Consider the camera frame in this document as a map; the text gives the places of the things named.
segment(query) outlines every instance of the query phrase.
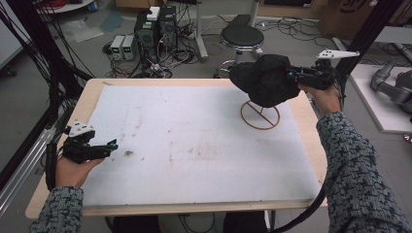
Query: smudge mark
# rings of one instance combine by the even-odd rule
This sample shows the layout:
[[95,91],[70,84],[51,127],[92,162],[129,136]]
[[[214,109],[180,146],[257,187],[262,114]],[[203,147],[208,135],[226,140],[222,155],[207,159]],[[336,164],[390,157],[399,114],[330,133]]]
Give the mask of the smudge mark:
[[133,151],[128,150],[128,151],[126,151],[126,152],[124,153],[124,156],[130,156],[130,155],[132,155],[132,154],[133,154]]

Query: electronic equipment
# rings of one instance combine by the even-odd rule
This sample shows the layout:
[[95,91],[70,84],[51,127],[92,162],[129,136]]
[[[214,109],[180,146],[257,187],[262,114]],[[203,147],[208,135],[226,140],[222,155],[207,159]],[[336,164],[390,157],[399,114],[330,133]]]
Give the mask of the electronic equipment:
[[157,64],[157,46],[160,39],[158,21],[150,21],[147,19],[147,14],[139,14],[134,26],[134,35],[142,62],[145,63],[149,59]]
[[147,16],[148,20],[157,21],[159,12],[160,12],[160,7],[151,7],[151,12]]
[[132,35],[125,36],[121,47],[123,49],[124,59],[133,60],[137,54],[137,46],[134,40],[134,36]]
[[170,50],[178,47],[176,7],[161,7],[158,18],[163,45]]
[[124,36],[116,36],[115,40],[110,45],[110,50],[112,51],[113,59],[123,60],[123,49],[121,45],[123,44]]

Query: box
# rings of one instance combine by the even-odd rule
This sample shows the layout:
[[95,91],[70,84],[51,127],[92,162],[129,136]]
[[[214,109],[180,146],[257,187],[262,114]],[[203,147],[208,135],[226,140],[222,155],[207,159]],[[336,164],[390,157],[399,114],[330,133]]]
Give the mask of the box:
[[374,0],[332,0],[320,17],[322,35],[353,39],[376,5]]
[[116,7],[126,9],[149,9],[150,7],[161,7],[166,2],[167,0],[116,0]]
[[319,19],[328,0],[312,0],[310,7],[269,5],[261,1],[258,6],[260,17],[300,17]]

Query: white bracket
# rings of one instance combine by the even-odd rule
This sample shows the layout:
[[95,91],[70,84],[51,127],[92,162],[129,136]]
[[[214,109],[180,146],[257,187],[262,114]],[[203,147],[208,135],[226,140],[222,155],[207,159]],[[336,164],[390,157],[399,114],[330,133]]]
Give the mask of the white bracket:
[[90,132],[92,130],[93,126],[88,126],[87,124],[75,119],[75,121],[73,122],[73,126],[70,129],[69,137],[73,138],[86,132]]
[[359,56],[360,53],[358,51],[341,51],[341,50],[323,50],[321,53],[317,55],[318,58],[324,59],[338,59],[344,57],[351,57],[351,56]]
[[160,13],[160,7],[151,7],[151,12],[151,14],[148,14],[147,19],[149,21],[156,21]]

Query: desk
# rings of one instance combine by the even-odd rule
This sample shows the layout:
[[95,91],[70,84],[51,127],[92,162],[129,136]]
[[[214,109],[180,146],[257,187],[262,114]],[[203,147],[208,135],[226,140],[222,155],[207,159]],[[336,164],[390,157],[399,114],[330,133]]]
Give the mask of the desk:
[[[173,80],[91,80],[87,83],[86,88],[79,100],[79,103],[73,112],[69,125],[74,119],[88,122],[96,103],[99,99],[100,92],[105,85],[152,85],[152,86],[233,86],[230,80],[209,80],[209,79],[173,79]],[[296,127],[301,136],[303,146],[307,151],[308,159],[313,168],[315,177],[319,185],[326,175],[326,156],[320,144],[319,136],[315,125],[316,116],[312,107],[303,94],[289,101],[292,115],[296,122]],[[45,177],[42,177],[29,206],[26,215],[30,218],[36,218],[40,213],[44,202],[48,196],[45,184]],[[88,208],[84,207],[84,216],[119,216],[119,215],[147,215],[147,214],[172,214],[172,213],[203,213],[203,212],[222,212],[222,211],[239,211],[239,210],[276,210],[289,208],[305,208],[309,206],[309,201],[269,201],[269,202],[242,202],[242,203],[204,203],[204,204],[173,204],[173,205],[141,205],[141,206],[112,206]]]

